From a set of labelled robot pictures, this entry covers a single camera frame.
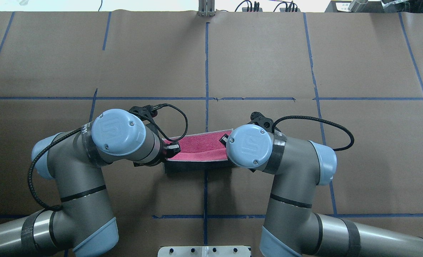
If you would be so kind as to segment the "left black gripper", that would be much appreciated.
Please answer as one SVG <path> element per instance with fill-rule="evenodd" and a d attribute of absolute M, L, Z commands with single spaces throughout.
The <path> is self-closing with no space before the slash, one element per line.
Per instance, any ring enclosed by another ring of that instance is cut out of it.
<path fill-rule="evenodd" d="M 133 106 L 129 112 L 141 120 L 153 119 L 157 116 L 159 109 L 158 105 L 146 105 L 144 107 Z M 181 147 L 179 142 L 171 142 L 168 145 L 166 144 L 166 153 L 180 153 Z"/>

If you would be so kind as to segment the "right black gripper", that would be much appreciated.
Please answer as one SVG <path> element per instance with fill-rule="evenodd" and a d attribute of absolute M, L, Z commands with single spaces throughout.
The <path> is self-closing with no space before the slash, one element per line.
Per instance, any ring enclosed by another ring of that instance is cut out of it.
<path fill-rule="evenodd" d="M 273 127 L 273 119 L 270 119 L 268 117 L 265 117 L 260 112 L 252 112 L 251 113 L 251 124 L 255 124 L 257 126 L 263 127 L 263 128 L 272 128 Z M 229 142 L 229 135 L 225 133 L 220 138 L 220 143 L 224 146 L 227 146 L 227 143 Z"/>

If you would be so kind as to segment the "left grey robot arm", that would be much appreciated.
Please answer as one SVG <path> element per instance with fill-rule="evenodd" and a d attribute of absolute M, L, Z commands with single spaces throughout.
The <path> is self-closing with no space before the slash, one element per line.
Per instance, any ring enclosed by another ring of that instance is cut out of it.
<path fill-rule="evenodd" d="M 155 166 L 181 151 L 153 117 L 171 104 L 110 109 L 82 127 L 39 141 L 32 150 L 27 185 L 42 207 L 0 225 L 0 257 L 46 257 L 72 249 L 97 257 L 119 240 L 102 167 L 129 160 Z"/>

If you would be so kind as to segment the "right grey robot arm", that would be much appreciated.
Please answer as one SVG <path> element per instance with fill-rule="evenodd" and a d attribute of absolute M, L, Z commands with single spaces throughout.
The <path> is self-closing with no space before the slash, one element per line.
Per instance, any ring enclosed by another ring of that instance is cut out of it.
<path fill-rule="evenodd" d="M 251 122 L 220 138 L 236 166 L 272 174 L 273 185 L 259 250 L 265 257 L 423 257 L 423 237 L 414 237 L 312 211 L 316 187 L 328 185 L 337 169 L 336 150 L 291 138 L 276 129 L 286 119 L 307 119 L 352 133 L 342 125 L 311 116 L 275 122 L 260 112 Z"/>

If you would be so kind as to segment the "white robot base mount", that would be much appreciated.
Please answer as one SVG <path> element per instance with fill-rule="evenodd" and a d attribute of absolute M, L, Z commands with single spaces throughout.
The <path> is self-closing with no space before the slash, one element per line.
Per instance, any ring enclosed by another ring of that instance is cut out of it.
<path fill-rule="evenodd" d="M 251 257 L 252 249 L 243 245 L 161 247 L 158 257 Z"/>

